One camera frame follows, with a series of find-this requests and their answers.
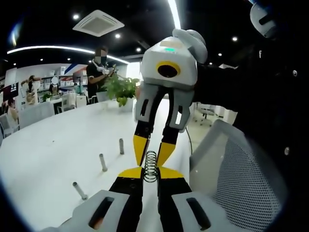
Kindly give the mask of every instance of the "air conditioning vent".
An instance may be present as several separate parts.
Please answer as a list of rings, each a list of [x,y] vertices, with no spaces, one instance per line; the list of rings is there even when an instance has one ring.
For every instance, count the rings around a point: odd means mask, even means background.
[[[124,26],[125,25],[122,22],[110,15],[100,10],[95,10],[76,24],[76,26],[73,27],[73,30],[101,37],[102,35]]]

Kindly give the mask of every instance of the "led light strip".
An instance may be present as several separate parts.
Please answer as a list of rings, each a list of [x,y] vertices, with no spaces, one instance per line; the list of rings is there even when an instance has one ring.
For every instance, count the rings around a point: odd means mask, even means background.
[[[175,0],[168,0],[168,3],[169,3],[170,11],[172,11],[175,28],[181,29],[176,1]]]
[[[65,47],[65,46],[53,46],[53,45],[48,45],[48,46],[30,46],[30,47],[21,47],[21,48],[17,48],[17,49],[13,49],[11,51],[8,51],[7,54],[11,54],[13,52],[19,52],[19,51],[24,51],[24,50],[30,50],[30,49],[37,49],[37,48],[52,48],[52,49],[66,49],[66,50],[72,50],[72,51],[77,51],[77,52],[85,52],[85,53],[89,53],[89,54],[94,54],[94,51],[90,51],[90,50],[86,50],[86,49],[81,49],[81,48],[76,48],[76,47]],[[113,59],[113,60],[117,60],[119,62],[122,62],[124,64],[129,64],[130,62],[127,62],[125,60],[116,58],[116,57],[112,57],[107,55],[107,58],[109,59]]]

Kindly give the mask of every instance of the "face mask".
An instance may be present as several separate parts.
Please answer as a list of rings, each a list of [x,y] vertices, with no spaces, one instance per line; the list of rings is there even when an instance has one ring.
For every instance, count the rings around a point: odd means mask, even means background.
[[[99,64],[105,65],[106,59],[107,59],[107,57],[96,57],[96,58],[95,58],[95,61],[96,61],[97,63],[99,63]]]

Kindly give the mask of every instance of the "black cable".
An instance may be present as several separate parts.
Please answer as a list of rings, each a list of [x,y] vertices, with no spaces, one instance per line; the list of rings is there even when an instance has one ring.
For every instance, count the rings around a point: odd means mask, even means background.
[[[190,135],[189,135],[188,128],[186,128],[185,130],[187,131],[187,134],[188,134],[188,137],[189,137],[189,140],[190,140],[191,154],[193,154],[192,141],[191,141],[191,137],[190,137]]]

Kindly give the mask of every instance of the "coiled spring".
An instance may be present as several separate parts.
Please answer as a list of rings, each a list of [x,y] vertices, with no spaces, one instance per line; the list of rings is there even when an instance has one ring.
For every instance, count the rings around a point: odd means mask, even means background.
[[[148,183],[152,183],[156,181],[157,178],[156,153],[154,151],[148,151],[145,159],[144,180]]]
[[[119,139],[119,149],[120,149],[120,155],[124,155],[125,150],[124,150],[124,140],[123,139]]]

